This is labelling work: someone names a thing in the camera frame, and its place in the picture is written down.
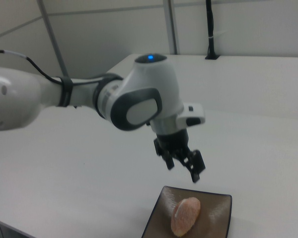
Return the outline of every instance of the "dark plate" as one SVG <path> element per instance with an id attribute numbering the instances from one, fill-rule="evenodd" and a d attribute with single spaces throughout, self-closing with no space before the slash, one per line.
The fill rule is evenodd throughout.
<path id="1" fill-rule="evenodd" d="M 182 199 L 196 197 L 201 202 L 200 215 L 192 229 L 183 238 L 227 238 L 232 196 L 163 187 L 153 208 L 142 238 L 175 238 L 171 230 L 174 207 Z"/>

